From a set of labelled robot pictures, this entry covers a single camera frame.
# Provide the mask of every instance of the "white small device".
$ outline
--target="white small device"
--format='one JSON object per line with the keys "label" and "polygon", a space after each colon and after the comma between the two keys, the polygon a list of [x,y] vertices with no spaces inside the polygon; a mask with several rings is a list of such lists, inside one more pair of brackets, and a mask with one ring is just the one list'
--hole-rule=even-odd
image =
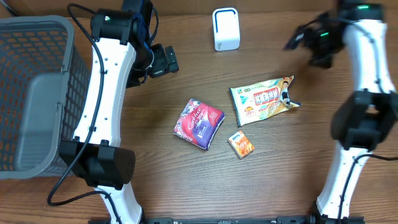
{"label": "white small device", "polygon": [[214,10],[213,30],[217,51],[237,49],[241,42],[237,10],[232,7]]}

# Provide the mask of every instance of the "snack bag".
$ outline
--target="snack bag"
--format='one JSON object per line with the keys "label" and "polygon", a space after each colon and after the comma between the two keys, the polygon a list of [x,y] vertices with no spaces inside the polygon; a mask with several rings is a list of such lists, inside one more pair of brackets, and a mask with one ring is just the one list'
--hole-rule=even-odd
{"label": "snack bag", "polygon": [[247,139],[247,137],[243,134],[242,131],[238,131],[228,139],[232,148],[235,150],[239,158],[243,158],[254,150],[254,146]]}
{"label": "snack bag", "polygon": [[291,76],[230,88],[239,127],[300,106],[300,103],[290,100],[287,91],[293,79]]}
{"label": "snack bag", "polygon": [[191,99],[174,127],[174,134],[208,150],[223,120],[224,112]]}

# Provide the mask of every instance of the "black cable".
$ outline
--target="black cable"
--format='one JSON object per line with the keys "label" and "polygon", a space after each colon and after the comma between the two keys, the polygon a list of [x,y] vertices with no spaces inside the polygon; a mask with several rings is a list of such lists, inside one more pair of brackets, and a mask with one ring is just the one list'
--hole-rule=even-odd
{"label": "black cable", "polygon": [[336,21],[336,22],[344,22],[345,24],[352,25],[355,27],[357,30],[361,31],[368,39],[369,42],[373,46],[373,51],[374,51],[374,59],[376,63],[376,81],[375,83],[379,87],[379,91],[381,93],[385,93],[382,86],[381,86],[381,74],[380,74],[380,58],[379,58],[379,51],[377,49],[377,44],[376,40],[372,37],[372,34],[369,33],[367,30],[363,29],[361,26],[359,26],[356,22],[357,21],[350,21],[348,19],[342,19],[342,18],[327,18],[326,20],[328,21]]}
{"label": "black cable", "polygon": [[93,38],[91,37],[91,35],[87,32],[87,30],[80,24],[80,22],[78,21],[78,19],[75,17],[75,15],[73,15],[71,8],[72,7],[77,7],[79,9],[82,9],[84,11],[90,12],[92,14],[95,14],[95,11],[88,9],[84,6],[75,4],[75,3],[70,3],[67,7],[68,9],[68,13],[70,15],[70,17],[73,19],[73,21],[76,22],[76,25],[81,29],[81,31],[86,35],[87,39],[91,42],[91,44],[93,45],[93,48],[98,56],[98,60],[99,60],[99,67],[100,67],[100,80],[99,80],[99,90],[98,90],[98,97],[97,97],[97,102],[95,104],[95,109],[94,109],[94,113],[93,113],[93,119],[91,120],[91,124],[88,130],[88,134],[86,137],[86,140],[83,144],[83,147],[81,148],[80,152],[76,155],[75,160],[73,160],[73,162],[70,164],[70,166],[67,168],[67,170],[63,173],[63,175],[61,176],[61,178],[58,180],[58,182],[54,185],[53,189],[51,190],[51,192],[49,193],[49,196],[47,197],[47,203],[50,206],[61,206],[61,205],[65,205],[71,202],[74,202],[76,200],[79,200],[81,198],[90,196],[90,195],[94,195],[94,194],[103,194],[105,195],[105,197],[109,200],[111,206],[112,206],[112,210],[114,212],[114,215],[116,217],[116,220],[121,223],[118,211],[116,210],[116,206],[112,200],[112,198],[110,197],[110,194],[105,192],[105,191],[92,191],[92,192],[88,192],[76,197],[73,197],[71,199],[68,200],[64,200],[61,202],[52,202],[51,199],[54,196],[54,194],[56,193],[56,191],[58,190],[58,188],[60,187],[60,185],[62,184],[62,182],[65,180],[65,178],[67,177],[67,175],[69,174],[69,172],[72,170],[73,166],[77,163],[77,161],[79,160],[79,158],[83,155],[85,149],[87,148],[88,142],[91,139],[91,136],[93,135],[93,131],[95,128],[95,122],[97,119],[97,115],[98,115],[98,111],[100,109],[100,104],[101,104],[101,98],[102,98],[102,94],[103,94],[103,87],[104,87],[104,75],[105,75],[105,69],[104,69],[104,62],[103,62],[103,58],[101,55],[100,50],[98,49],[98,46],[95,44],[95,41],[93,40]]}
{"label": "black cable", "polygon": [[141,84],[144,84],[145,82],[147,82],[147,80],[148,80],[148,73],[147,73],[147,72],[145,72],[145,75],[144,75],[144,80],[143,80],[143,81],[141,81],[140,83],[141,83]]}
{"label": "black cable", "polygon": [[315,20],[310,21],[309,23],[307,23],[305,25],[300,26],[300,28],[301,28],[300,32],[303,32],[305,28],[307,28],[309,25],[314,24],[316,22],[319,22],[319,19],[315,19]]}
{"label": "black cable", "polygon": [[340,196],[340,206],[338,207],[338,217],[337,217],[339,224],[341,224],[341,213],[343,212],[344,197],[346,195],[349,180],[350,180],[351,176],[353,175],[355,165],[358,163],[358,161],[361,158],[364,158],[364,157],[372,157],[372,158],[380,159],[383,161],[398,161],[398,157],[388,158],[388,157],[382,157],[382,156],[377,156],[377,155],[373,155],[373,154],[363,154],[363,155],[358,156],[354,160],[353,165],[351,166],[351,169],[349,170],[346,182],[344,184],[343,193]]}
{"label": "black cable", "polygon": [[157,34],[157,27],[159,26],[159,15],[157,14],[157,10],[156,10],[155,6],[153,6],[153,10],[154,10],[155,16],[156,16],[156,26],[155,26],[154,33],[149,38],[149,43],[152,43],[152,41],[154,41],[156,34]]}
{"label": "black cable", "polygon": [[334,50],[334,51],[328,53],[327,55],[323,56],[322,58],[318,58],[318,59],[314,60],[314,62],[319,62],[319,61],[328,59],[328,58],[332,57],[334,54],[337,54],[338,52],[339,52],[339,50]]}
{"label": "black cable", "polygon": [[0,3],[7,9],[7,11],[8,11],[12,16],[14,16],[14,17],[19,17],[19,15],[16,14],[16,13],[14,12],[14,10],[12,10],[12,9],[8,6],[8,4],[6,3],[5,0],[4,0],[4,1],[0,0]]}

